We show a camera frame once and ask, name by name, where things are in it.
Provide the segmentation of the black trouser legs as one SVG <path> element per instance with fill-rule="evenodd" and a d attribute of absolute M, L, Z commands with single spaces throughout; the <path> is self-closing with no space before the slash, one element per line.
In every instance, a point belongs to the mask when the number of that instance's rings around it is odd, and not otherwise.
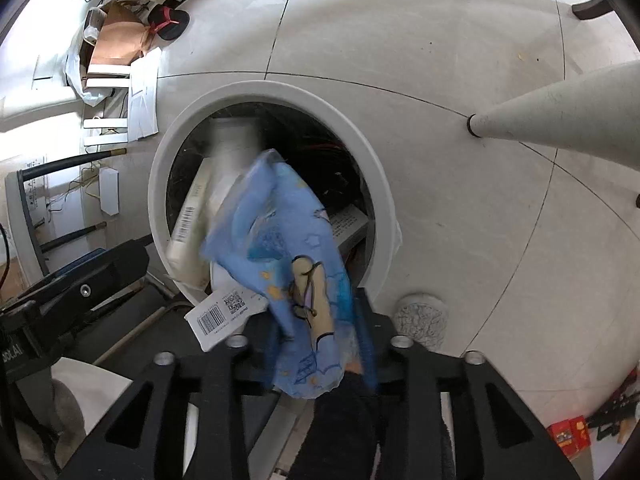
<path fill-rule="evenodd" d="M 369 479 L 388 426 L 387 408 L 361 375 L 345 373 L 314 401 L 314 418 L 288 478 Z"/>

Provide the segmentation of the right grey fuzzy slipper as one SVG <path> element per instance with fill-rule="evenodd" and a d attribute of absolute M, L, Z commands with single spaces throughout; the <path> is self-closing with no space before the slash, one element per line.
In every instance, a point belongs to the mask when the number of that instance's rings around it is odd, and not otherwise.
<path fill-rule="evenodd" d="M 403 296 L 396 302 L 393 323 L 401 335 L 420 342 L 430 351 L 442 348 L 449 321 L 449 309 L 424 292 Z"/>

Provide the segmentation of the white flat paper sheet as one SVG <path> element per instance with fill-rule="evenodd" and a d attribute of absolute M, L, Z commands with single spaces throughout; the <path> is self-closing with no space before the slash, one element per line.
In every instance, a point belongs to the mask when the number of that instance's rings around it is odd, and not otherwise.
<path fill-rule="evenodd" d="M 162 57 L 163 51 L 154 48 L 130 65 L 127 112 L 129 143 L 158 133 L 156 92 Z"/>

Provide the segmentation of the white box with colour stripes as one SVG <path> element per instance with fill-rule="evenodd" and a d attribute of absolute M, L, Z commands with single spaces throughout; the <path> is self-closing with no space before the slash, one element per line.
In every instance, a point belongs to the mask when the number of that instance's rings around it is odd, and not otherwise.
<path fill-rule="evenodd" d="M 340 252 L 348 252 L 367 235 L 369 217 L 354 205 L 330 217 L 334 242 Z"/>

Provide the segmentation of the white table leg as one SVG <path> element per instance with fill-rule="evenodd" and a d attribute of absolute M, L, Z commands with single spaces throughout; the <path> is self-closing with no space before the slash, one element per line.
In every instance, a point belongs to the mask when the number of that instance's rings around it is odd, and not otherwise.
<path fill-rule="evenodd" d="M 608 66 L 468 118 L 477 138 L 529 142 L 639 168 L 639 63 Z"/>

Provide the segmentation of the blue cartoon plastic bag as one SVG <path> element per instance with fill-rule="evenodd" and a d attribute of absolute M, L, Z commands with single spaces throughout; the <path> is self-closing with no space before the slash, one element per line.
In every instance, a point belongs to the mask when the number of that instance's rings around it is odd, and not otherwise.
<path fill-rule="evenodd" d="M 276 151 L 236 180 L 201 254 L 267 299 L 283 333 L 273 385 L 314 399 L 340 383 L 356 347 L 352 288 L 324 206 Z"/>

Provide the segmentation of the dark wooden chair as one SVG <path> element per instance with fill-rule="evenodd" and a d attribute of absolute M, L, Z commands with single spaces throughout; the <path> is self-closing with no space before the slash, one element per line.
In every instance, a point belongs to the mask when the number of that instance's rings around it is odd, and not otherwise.
<path fill-rule="evenodd" d="M 588 0 L 572 5 L 572 13 L 581 21 L 594 20 L 613 11 L 608 0 Z"/>

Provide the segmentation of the long white toothpaste box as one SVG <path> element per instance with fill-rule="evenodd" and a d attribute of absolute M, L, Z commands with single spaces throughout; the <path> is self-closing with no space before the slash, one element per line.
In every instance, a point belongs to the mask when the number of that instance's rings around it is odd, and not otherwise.
<path fill-rule="evenodd" d="M 257 124 L 250 118 L 209 118 L 204 122 L 205 157 L 198 167 L 166 250 L 170 275 L 196 291 L 196 306 L 186 315 L 203 351 L 241 330 L 264 312 L 268 301 L 240 285 L 201 247 L 235 181 L 259 153 Z"/>

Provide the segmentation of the brown paper bag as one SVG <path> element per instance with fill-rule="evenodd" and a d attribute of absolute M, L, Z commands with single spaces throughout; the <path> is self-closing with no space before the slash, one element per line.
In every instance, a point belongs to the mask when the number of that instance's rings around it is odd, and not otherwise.
<path fill-rule="evenodd" d="M 151 33 L 128 6 L 92 8 L 80 32 L 80 81 L 85 91 L 129 89 L 131 65 L 149 50 Z"/>

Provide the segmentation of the black red flip-flop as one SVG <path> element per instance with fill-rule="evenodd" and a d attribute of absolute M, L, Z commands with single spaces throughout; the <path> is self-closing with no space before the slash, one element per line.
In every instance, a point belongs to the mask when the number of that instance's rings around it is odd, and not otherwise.
<path fill-rule="evenodd" d="M 179 38 L 190 24 L 190 15 L 169 6 L 156 6 L 148 16 L 151 32 L 165 41 Z"/>

